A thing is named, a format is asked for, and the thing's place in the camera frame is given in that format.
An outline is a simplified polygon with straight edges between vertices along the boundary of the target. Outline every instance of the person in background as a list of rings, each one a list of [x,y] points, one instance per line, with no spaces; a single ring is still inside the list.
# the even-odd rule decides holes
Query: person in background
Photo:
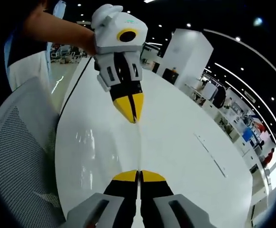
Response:
[[[265,141],[261,141],[261,142],[258,142],[255,146],[254,146],[254,148],[256,148],[257,146],[259,146],[260,147],[260,149],[262,150],[262,146],[265,144]]]
[[[225,100],[223,107],[226,109],[229,109],[231,106],[232,106],[232,98],[230,97]]]
[[[215,94],[212,103],[216,108],[222,108],[224,105],[225,99],[226,99],[225,88],[223,86],[219,86],[217,88],[217,93]]]
[[[197,91],[198,93],[201,93],[201,91],[205,88],[205,86],[206,86],[207,83],[208,83],[208,81],[199,81],[199,82],[198,82],[198,86],[197,86],[197,88],[196,88],[196,91]],[[200,95],[198,95],[197,93],[195,93],[195,99],[194,99],[194,101],[195,101],[195,102],[198,102],[198,100],[199,100],[200,98],[201,98]]]
[[[94,32],[86,27],[46,13],[46,0],[0,1],[0,106],[12,93],[7,78],[5,47],[10,47],[14,34],[37,41],[77,46],[89,55],[96,54]]]
[[[271,152],[268,154],[268,156],[261,162],[263,167],[266,167],[273,158],[274,148],[271,149]]]

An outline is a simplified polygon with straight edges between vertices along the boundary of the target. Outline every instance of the black ceiling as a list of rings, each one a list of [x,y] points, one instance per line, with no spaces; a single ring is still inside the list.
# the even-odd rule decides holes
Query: black ceiling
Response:
[[[91,21],[93,12],[105,3],[122,5],[124,11],[130,10],[133,16],[144,21],[149,29],[147,42],[163,44],[163,51],[169,43],[165,39],[170,40],[175,29],[186,29],[186,24],[190,23],[190,29],[193,30],[210,29],[231,37],[239,36],[242,42],[259,51],[276,67],[276,0],[155,0],[148,4],[143,0],[73,0],[67,2],[64,19]],[[256,17],[262,18],[261,26],[253,26]],[[214,47],[208,64],[212,75],[216,74],[220,82],[229,81],[238,90],[243,88],[249,91],[239,80],[214,63],[229,69],[250,85],[276,116],[276,72],[238,42],[208,32],[203,34]],[[276,124],[269,111],[258,99],[255,105],[260,106],[259,111],[267,123],[273,124],[270,128],[276,133]]]

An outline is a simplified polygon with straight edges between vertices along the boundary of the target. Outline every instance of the yellow ring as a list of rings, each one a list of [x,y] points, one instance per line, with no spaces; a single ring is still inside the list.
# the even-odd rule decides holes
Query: yellow ring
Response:
[[[125,32],[134,32],[135,33],[135,35],[137,35],[138,34],[138,32],[137,32],[137,30],[136,29],[133,29],[133,28],[125,28],[124,30],[121,30],[118,34],[117,34],[117,40],[119,40],[120,41],[120,37],[121,37],[121,35],[123,34],[123,33],[125,33]]]

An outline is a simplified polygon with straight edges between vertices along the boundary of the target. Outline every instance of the person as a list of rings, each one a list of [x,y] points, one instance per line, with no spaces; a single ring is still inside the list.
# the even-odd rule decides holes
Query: person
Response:
[[[63,18],[65,8],[65,1],[48,0],[45,12]],[[32,39],[22,34],[21,31],[16,31],[10,39],[12,42],[9,55],[6,53],[4,56],[11,90],[14,91],[29,79],[37,77],[45,92],[50,93],[56,83],[51,74],[52,43]]]
[[[225,88],[223,86],[219,86],[217,88],[217,93],[214,96],[214,99],[213,99],[212,103],[216,108],[222,108],[223,104],[224,104],[224,101],[225,101],[225,98],[226,98]]]
[[[4,21],[4,25],[0,25],[0,106],[12,93],[4,50],[13,34],[22,34],[37,41],[72,45],[92,56],[96,54],[94,32],[45,12],[47,5],[47,0],[0,2],[0,20]]]
[[[268,156],[261,162],[263,167],[266,167],[273,158],[274,148],[271,149],[271,152],[268,154]]]
[[[257,146],[259,146],[260,147],[260,149],[262,150],[262,146],[265,144],[265,141],[261,141],[261,142],[258,142],[255,146],[254,146],[254,148],[256,148]]]
[[[223,107],[226,109],[229,109],[231,107],[231,105],[232,105],[232,98],[230,97],[225,100]]]
[[[207,83],[208,83],[208,81],[199,81],[198,82],[198,86],[196,88],[196,91],[198,93],[201,93],[201,91],[205,88],[205,86],[206,86]],[[195,93],[195,99],[194,99],[194,101],[198,102],[198,100],[200,99],[200,97],[201,97],[200,95],[198,95],[197,93]]]

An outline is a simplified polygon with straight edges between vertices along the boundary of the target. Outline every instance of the office desk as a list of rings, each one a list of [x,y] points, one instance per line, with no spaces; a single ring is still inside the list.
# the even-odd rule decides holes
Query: office desk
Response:
[[[142,116],[138,125],[131,124],[103,91],[93,66],[91,61],[57,128],[56,181],[64,215],[103,192],[117,173],[145,169],[163,175],[174,194],[205,210],[216,227],[244,227],[252,176],[206,112],[172,84],[143,70]],[[75,74],[76,81],[80,70]],[[142,220],[133,227],[143,227]]]

